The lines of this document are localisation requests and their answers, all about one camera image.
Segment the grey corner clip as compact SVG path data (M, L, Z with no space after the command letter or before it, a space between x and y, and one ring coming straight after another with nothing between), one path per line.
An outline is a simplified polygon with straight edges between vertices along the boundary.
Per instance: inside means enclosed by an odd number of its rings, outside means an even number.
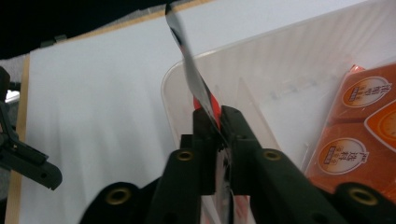
M56 35L51 39L44 40L40 43L40 48L47 48L67 39L67 35Z

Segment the orange snack pack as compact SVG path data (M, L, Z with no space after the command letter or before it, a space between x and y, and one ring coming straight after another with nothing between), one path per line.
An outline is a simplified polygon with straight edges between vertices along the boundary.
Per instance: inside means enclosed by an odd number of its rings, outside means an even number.
M305 175L328 192L356 182L396 203L396 63L352 66Z

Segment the red clear wrapper packet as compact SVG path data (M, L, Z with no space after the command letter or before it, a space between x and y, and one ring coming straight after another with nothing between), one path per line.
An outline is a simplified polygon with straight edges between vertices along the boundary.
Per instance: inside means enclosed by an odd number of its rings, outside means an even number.
M211 167L207 165L206 168L214 171L215 175L214 177L205 175L210 180L214 180L212 192L202 196L205 218L212 224L249 224L249 197L234 196L231 190L231 151L220 130L219 103L194 63L183 27L171 3L165 6L165 18L183 55L185 78L193 96L195 112L201 111L202 121L206 122L203 124L196 121L193 124L193 128L201 128L206 134L206 137L200 134L200 137L206 140L205 162L211 163Z

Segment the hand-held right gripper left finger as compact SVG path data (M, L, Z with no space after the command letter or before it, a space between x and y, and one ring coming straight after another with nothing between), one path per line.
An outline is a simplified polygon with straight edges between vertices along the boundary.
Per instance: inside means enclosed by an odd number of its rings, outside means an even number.
M215 192L218 136L203 109L192 113L192 134L168 158L145 224L200 224L201 197Z

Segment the clear plastic container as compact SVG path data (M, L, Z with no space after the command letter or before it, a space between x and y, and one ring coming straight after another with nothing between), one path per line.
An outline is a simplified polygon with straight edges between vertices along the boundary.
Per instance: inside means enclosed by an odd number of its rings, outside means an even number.
M219 102L304 172L352 66L396 63L396 0L366 0L196 57Z

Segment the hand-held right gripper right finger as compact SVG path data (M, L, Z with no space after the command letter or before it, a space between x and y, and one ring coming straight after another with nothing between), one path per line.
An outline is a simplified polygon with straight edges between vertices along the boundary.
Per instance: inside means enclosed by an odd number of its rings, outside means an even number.
M224 106L221 130L231 150L231 189L248 195L257 224L347 224L283 152L264 148L242 112Z

